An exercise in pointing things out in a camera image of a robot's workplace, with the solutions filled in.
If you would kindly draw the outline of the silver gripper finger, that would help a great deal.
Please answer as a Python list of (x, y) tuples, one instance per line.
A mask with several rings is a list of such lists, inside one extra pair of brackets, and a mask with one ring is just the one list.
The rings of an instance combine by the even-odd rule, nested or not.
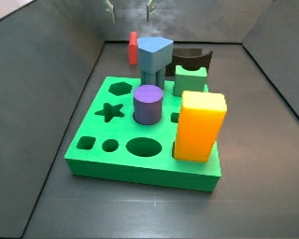
[(111, 22), (115, 23), (115, 13), (114, 13), (114, 6), (110, 3), (109, 0), (102, 0), (103, 6), (105, 6), (105, 11), (110, 15)]
[(154, 10), (156, 0), (148, 0), (145, 3), (145, 19), (149, 21), (150, 12)]

